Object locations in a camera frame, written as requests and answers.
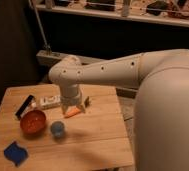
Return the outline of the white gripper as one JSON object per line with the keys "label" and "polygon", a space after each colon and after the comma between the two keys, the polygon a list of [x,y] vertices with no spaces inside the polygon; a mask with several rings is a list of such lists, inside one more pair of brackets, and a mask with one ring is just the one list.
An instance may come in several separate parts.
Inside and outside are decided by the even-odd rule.
{"label": "white gripper", "polygon": [[78,84],[61,86],[60,100],[63,114],[67,113],[70,106],[76,106],[82,112],[85,111],[85,105],[82,100],[82,92]]}

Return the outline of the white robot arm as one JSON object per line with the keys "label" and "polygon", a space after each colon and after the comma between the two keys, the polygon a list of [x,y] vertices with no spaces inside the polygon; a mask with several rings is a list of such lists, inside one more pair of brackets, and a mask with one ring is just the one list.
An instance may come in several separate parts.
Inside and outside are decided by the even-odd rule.
{"label": "white robot arm", "polygon": [[69,55],[49,71],[62,109],[79,105],[81,84],[135,88],[137,171],[189,171],[189,49],[138,53],[83,65]]}

